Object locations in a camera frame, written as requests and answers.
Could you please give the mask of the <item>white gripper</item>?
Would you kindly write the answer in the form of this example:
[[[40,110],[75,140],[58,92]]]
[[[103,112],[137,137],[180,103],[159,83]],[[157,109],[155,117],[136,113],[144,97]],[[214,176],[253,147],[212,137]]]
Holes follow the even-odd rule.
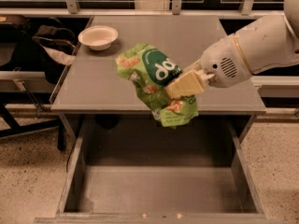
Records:
[[[171,99],[203,92],[206,74],[213,75],[208,83],[217,88],[228,88],[251,78],[247,61],[235,35],[224,37],[208,47],[201,59],[187,66],[183,72],[186,73],[164,87]]]

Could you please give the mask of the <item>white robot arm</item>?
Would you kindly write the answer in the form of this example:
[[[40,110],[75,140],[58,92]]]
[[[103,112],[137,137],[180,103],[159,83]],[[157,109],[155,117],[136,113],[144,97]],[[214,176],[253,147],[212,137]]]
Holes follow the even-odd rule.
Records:
[[[299,0],[284,0],[273,12],[208,47],[164,90],[172,99],[191,96],[207,85],[227,88],[263,71],[299,63]]]

